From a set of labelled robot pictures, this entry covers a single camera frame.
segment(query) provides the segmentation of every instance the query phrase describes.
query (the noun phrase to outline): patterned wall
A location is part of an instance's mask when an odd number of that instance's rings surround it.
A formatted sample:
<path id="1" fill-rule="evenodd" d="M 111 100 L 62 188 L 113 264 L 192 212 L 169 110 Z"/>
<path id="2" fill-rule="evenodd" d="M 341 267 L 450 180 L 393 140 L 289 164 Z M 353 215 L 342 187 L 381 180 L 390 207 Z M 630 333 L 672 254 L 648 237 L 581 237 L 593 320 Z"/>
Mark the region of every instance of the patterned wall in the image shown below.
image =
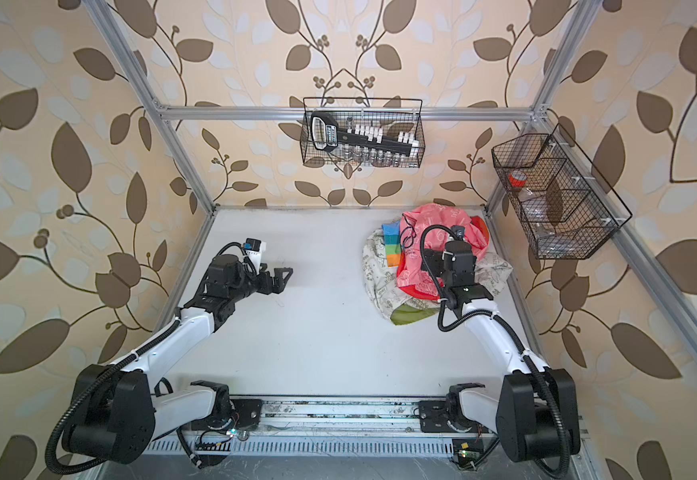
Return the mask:
<path id="1" fill-rule="evenodd" d="M 420 168 L 329 159 L 306 167 L 296 141 L 300 124 L 258 121 L 243 128 L 238 123 L 187 120 L 179 129 L 221 206 L 481 205 L 497 183 L 489 149 L 515 135 L 510 122 L 427 122 Z"/>
<path id="2" fill-rule="evenodd" d="M 78 6 L 0 1 L 0 479 L 42 473 L 77 373 L 149 335 L 204 218 Z"/>
<path id="3" fill-rule="evenodd" d="M 592 52 L 605 60 L 580 82 Z M 633 225 L 697 309 L 697 0 L 602 12 L 579 53 L 551 117 L 599 156 Z"/>
<path id="4" fill-rule="evenodd" d="M 551 118 L 697 308 L 697 0 L 604 1 L 568 73 Z M 545 354 L 573 374 L 613 480 L 697 478 L 697 365 L 617 249 L 541 262 L 513 209 L 496 218 Z"/>
<path id="5" fill-rule="evenodd" d="M 287 106 L 291 96 L 401 95 L 430 106 L 526 107 L 575 3 L 113 0 L 110 5 L 165 104 Z"/>

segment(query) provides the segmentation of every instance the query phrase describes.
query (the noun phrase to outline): black wire basket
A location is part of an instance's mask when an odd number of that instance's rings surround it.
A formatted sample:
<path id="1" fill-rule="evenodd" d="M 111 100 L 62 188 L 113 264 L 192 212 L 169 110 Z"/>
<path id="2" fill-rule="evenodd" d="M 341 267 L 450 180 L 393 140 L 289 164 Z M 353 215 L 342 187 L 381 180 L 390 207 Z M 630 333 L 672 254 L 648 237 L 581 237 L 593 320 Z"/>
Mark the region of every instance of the black wire basket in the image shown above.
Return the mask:
<path id="1" fill-rule="evenodd" d="M 303 164 L 420 168 L 426 149 L 422 107 L 412 98 L 304 98 Z"/>
<path id="2" fill-rule="evenodd" d="M 584 260 L 633 215 L 582 150 L 591 170 L 575 166 L 566 153 L 572 137 L 560 127 L 496 145 L 493 162 L 535 257 Z"/>

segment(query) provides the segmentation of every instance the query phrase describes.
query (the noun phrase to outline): metal bar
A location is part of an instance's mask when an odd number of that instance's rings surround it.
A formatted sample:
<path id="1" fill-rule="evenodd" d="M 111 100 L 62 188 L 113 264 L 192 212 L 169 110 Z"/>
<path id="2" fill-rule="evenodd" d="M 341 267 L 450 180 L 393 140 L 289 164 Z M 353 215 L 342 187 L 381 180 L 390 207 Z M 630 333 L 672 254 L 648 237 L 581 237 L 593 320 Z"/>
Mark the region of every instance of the metal bar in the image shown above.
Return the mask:
<path id="1" fill-rule="evenodd" d="M 215 222 L 215 214 L 209 214 L 205 217 L 202 226 L 200 226 L 200 231 L 196 233 L 196 240 L 189 250 L 188 256 L 183 261 L 183 267 L 180 269 L 180 274 L 176 278 L 175 283 L 172 285 L 170 290 L 170 295 L 167 297 L 167 301 L 162 307 L 160 312 L 159 321 L 156 323 L 156 328 L 154 331 L 160 330 L 167 323 L 171 322 L 175 317 L 175 308 L 180 302 L 180 297 L 183 295 L 183 290 L 186 289 L 186 284 L 189 283 L 191 274 L 196 267 L 196 261 L 200 258 L 200 253 L 202 248 L 204 248 L 205 241 L 212 229 L 212 224 Z"/>
<path id="2" fill-rule="evenodd" d="M 130 51 L 127 41 L 116 25 L 106 0 L 84 0 L 84 5 L 87 7 L 87 12 L 100 31 L 101 36 L 103 36 L 109 48 L 111 48 L 116 61 L 122 67 L 124 75 L 130 81 L 130 86 L 148 114 L 152 125 L 159 132 L 165 143 L 167 143 L 167 148 L 172 152 L 172 158 L 176 162 L 176 167 L 180 170 L 183 177 L 186 178 L 193 193 L 196 194 L 199 205 L 202 206 L 205 212 L 212 212 L 215 209 L 212 198 L 205 188 L 202 178 L 191 163 L 189 155 L 180 143 L 178 134 L 172 129 L 169 119 L 161 117 L 158 110 L 158 107 L 161 105 L 156 100 L 156 96 L 151 90 L 146 76 L 142 73 L 135 55 Z"/>
<path id="3" fill-rule="evenodd" d="M 537 114 L 545 115 L 545 110 L 551 105 L 553 96 L 559 89 L 559 82 L 562 81 L 567 67 L 573 61 L 575 52 L 591 28 L 601 5 L 602 0 L 578 0 L 578 6 L 575 8 L 567 33 L 556 50 L 551 65 L 545 72 L 543 84 L 540 85 L 538 94 L 535 96 L 532 110 Z"/>
<path id="4" fill-rule="evenodd" d="M 361 107 L 341 108 L 361 111 Z M 289 107 L 171 107 L 157 108 L 165 120 L 302 120 L 302 108 Z M 529 108 L 439 108 L 420 111 L 423 120 L 528 121 Z"/>
<path id="5" fill-rule="evenodd" d="M 553 125 L 547 118 L 539 119 L 534 123 L 535 128 L 541 133 L 550 134 L 553 131 Z M 571 148 L 565 145 L 562 147 L 577 168 L 581 169 L 581 172 L 590 171 L 590 164 L 586 166 L 585 162 L 580 159 L 579 155 L 574 154 Z M 618 211 L 610 197 L 603 192 L 596 182 L 589 184 L 594 193 L 611 211 Z M 697 362 L 697 310 L 684 293 L 679 290 L 669 274 L 665 272 L 655 255 L 636 233 L 632 224 L 626 224 L 616 232 L 612 236 L 612 242 L 631 266 L 631 270 L 639 278 L 665 318 L 679 334 L 687 351 Z"/>

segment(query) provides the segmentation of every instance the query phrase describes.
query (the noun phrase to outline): white table surface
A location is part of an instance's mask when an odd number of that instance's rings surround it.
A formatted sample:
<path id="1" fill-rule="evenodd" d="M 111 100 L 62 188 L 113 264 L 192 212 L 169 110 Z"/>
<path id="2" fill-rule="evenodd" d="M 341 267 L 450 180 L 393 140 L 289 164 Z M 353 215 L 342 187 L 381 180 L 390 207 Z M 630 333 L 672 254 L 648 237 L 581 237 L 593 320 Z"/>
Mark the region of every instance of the white table surface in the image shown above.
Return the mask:
<path id="1" fill-rule="evenodd" d="M 179 388 L 198 379 L 226 383 L 232 395 L 440 396 L 456 383 L 502 377 L 468 325 L 440 332 L 431 316 L 395 326 L 367 298 L 364 241 L 402 211 L 222 210 L 180 305 L 231 241 L 264 240 L 268 269 L 295 273 L 284 293 L 237 302 L 226 324 L 168 378 Z M 508 288 L 496 301 L 526 341 Z M 452 320 L 447 312 L 445 322 Z"/>

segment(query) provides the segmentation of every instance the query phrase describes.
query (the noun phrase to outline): aluminum frame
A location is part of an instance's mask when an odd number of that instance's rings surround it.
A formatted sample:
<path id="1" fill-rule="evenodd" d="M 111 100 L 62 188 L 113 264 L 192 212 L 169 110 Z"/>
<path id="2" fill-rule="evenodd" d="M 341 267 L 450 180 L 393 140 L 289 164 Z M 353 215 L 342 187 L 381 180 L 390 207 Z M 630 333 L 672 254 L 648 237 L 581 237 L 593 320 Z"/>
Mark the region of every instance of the aluminum frame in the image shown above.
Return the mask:
<path id="1" fill-rule="evenodd" d="M 602 1 L 603 0 L 578 1 L 573 19 L 570 21 L 567 32 L 551 60 L 548 72 L 545 72 L 543 83 L 540 85 L 540 89 L 535 96 L 535 101 L 532 104 L 532 110 L 538 117 L 545 116 L 545 110 L 551 105 L 553 96 L 556 91 L 559 90 L 559 82 L 562 81 L 562 77 L 567 71 L 569 64 L 572 63 L 578 47 L 591 28 L 596 14 L 599 12 L 602 5 Z"/>
<path id="2" fill-rule="evenodd" d="M 216 213 L 217 210 L 212 214 L 208 214 L 202 222 L 202 226 L 200 226 L 200 231 L 196 233 L 196 240 L 194 240 L 194 244 L 191 246 L 189 254 L 183 262 L 183 267 L 180 269 L 178 278 L 176 278 L 175 284 L 172 285 L 170 294 L 167 296 L 167 301 L 162 307 L 159 320 L 156 322 L 156 327 L 154 328 L 155 332 L 161 330 L 175 317 L 180 297 L 183 295 L 184 290 L 186 290 L 186 285 L 189 283 L 191 274 L 196 268 L 196 262 L 200 259 L 200 253 L 212 229 L 212 224 L 215 223 Z"/>
<path id="3" fill-rule="evenodd" d="M 157 111 L 165 120 L 302 120 L 303 108 L 290 107 L 172 107 L 160 105 Z M 529 108 L 436 108 L 424 107 L 422 120 L 528 121 Z"/>
<path id="4" fill-rule="evenodd" d="M 205 188 L 202 178 L 200 178 L 199 173 L 191 163 L 186 149 L 183 148 L 178 138 L 177 132 L 172 129 L 170 121 L 162 118 L 157 110 L 157 106 L 160 104 L 156 100 L 156 96 L 151 90 L 148 79 L 143 74 L 135 55 L 130 51 L 130 46 L 127 44 L 124 35 L 116 25 L 106 0 L 84 0 L 84 5 L 93 20 L 93 24 L 100 31 L 100 35 L 111 48 L 114 58 L 130 81 L 130 86 L 135 91 L 135 95 L 142 104 L 143 110 L 148 114 L 152 125 L 159 132 L 160 137 L 167 143 L 167 148 L 172 153 L 176 167 L 180 170 L 183 177 L 186 178 L 193 193 L 196 194 L 199 205 L 205 212 L 211 213 L 215 209 L 215 203 Z"/>

